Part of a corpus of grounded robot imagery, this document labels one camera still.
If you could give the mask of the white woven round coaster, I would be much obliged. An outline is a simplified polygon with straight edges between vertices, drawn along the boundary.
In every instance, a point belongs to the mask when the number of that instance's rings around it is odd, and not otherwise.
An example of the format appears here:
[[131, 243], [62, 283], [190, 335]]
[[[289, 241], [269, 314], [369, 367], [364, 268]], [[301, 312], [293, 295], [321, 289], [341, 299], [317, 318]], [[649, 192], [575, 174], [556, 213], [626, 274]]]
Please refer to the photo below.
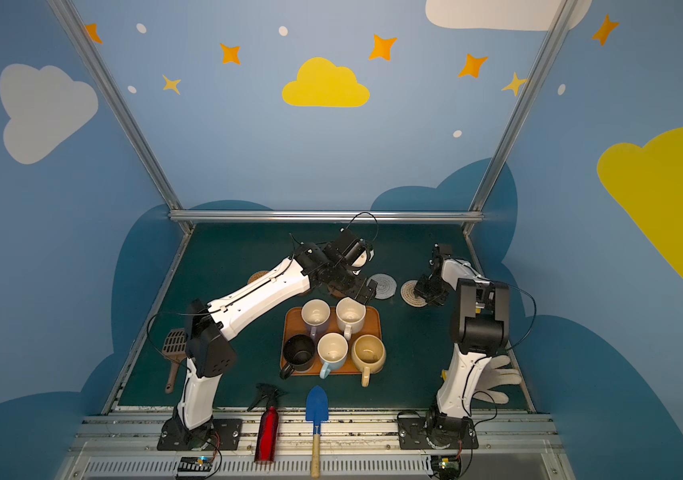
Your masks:
[[409, 280], [401, 286], [401, 298], [407, 305], [415, 308], [423, 308], [427, 306], [427, 301], [415, 292], [417, 287], [417, 280]]

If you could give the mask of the white speckled mug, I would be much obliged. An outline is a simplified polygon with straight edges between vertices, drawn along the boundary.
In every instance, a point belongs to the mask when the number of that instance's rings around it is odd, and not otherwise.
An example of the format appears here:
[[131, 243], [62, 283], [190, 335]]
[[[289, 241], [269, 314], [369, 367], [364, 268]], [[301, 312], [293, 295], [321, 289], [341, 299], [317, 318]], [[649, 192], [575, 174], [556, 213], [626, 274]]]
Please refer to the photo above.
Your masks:
[[336, 307], [337, 326], [347, 341], [363, 330], [367, 307], [353, 300], [343, 298]]

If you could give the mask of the purple mug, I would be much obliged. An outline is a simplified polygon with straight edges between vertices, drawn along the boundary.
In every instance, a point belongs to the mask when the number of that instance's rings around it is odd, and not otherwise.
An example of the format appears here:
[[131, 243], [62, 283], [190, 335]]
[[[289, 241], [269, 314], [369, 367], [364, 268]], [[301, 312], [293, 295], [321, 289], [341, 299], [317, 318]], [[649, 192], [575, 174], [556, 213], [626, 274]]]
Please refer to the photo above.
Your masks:
[[329, 330], [331, 321], [331, 307], [321, 299], [308, 301], [301, 311], [307, 334], [318, 342], [320, 338]]

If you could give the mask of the grey felt round coaster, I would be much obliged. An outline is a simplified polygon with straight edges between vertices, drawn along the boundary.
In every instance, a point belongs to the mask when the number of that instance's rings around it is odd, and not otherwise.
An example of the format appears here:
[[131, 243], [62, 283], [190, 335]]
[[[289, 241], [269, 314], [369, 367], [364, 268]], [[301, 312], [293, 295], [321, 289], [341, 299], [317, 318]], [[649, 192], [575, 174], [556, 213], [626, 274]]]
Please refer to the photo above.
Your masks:
[[369, 284], [375, 282], [375, 299], [386, 300], [395, 295], [397, 291], [397, 282], [393, 277], [379, 273], [372, 275], [369, 278]]

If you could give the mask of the woven rattan round coaster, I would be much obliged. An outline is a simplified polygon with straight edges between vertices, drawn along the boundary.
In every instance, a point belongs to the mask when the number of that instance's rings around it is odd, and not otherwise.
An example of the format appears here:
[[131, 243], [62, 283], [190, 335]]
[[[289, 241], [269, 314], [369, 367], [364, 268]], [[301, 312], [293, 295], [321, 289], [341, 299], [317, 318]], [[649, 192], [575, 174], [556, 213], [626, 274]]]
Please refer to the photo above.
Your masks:
[[269, 278], [269, 275], [270, 275], [269, 270], [257, 272], [250, 277], [248, 284], [251, 285], [251, 284], [254, 284], [255, 282], [257, 282], [261, 279]]

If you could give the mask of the black mug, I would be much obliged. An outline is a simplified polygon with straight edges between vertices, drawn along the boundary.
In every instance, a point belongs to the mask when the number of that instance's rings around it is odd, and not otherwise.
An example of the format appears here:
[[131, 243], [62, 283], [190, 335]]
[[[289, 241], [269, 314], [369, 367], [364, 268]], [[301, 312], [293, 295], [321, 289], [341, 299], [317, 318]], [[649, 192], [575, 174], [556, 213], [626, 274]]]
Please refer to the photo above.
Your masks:
[[314, 366], [316, 352], [317, 346], [310, 336], [292, 336], [283, 347], [282, 355], [286, 364], [281, 369], [280, 378], [288, 379], [295, 373], [309, 371]]

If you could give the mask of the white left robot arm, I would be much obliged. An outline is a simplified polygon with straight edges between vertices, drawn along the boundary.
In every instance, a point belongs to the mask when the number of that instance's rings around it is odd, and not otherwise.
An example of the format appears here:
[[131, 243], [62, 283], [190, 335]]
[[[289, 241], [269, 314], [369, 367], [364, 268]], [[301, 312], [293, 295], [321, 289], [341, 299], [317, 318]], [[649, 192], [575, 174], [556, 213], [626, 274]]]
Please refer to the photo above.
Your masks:
[[257, 281], [201, 305], [186, 322], [187, 368], [184, 392], [174, 420], [193, 432], [210, 423], [222, 375], [237, 354], [230, 344], [253, 321], [284, 301], [326, 284], [359, 304], [375, 297], [375, 283], [361, 275], [373, 259], [363, 240], [323, 247], [306, 242]]

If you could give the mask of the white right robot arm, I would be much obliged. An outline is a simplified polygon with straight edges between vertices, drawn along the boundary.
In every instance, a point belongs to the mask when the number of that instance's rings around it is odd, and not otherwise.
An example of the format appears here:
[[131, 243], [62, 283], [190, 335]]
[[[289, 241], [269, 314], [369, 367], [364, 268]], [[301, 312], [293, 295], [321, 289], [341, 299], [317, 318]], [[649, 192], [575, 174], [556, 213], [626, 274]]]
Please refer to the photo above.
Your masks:
[[437, 254], [431, 273], [417, 280], [415, 295], [442, 306], [452, 291], [457, 293], [449, 324], [453, 355], [437, 392], [437, 416], [462, 420], [471, 417], [475, 395], [487, 402], [509, 402], [494, 389], [518, 384], [521, 376], [507, 368], [509, 356], [499, 354], [509, 340], [509, 285], [481, 276], [467, 260]]

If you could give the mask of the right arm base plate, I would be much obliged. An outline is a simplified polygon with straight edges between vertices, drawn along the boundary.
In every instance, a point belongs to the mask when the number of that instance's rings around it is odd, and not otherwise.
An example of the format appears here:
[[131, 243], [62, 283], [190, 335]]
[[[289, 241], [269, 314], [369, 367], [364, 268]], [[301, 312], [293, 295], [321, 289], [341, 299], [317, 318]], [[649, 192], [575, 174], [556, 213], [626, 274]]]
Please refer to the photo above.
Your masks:
[[397, 440], [403, 450], [477, 449], [475, 424], [469, 417], [421, 417], [413, 412], [399, 416]]

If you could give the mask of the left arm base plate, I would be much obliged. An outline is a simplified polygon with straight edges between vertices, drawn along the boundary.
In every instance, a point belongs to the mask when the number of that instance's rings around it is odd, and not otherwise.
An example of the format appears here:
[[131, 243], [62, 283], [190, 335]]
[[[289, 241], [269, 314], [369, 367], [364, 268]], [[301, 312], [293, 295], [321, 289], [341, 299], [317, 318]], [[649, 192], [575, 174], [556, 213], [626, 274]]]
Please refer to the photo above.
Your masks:
[[159, 451], [203, 450], [235, 451], [239, 447], [243, 420], [211, 419], [189, 430], [179, 417], [166, 421], [158, 441]]

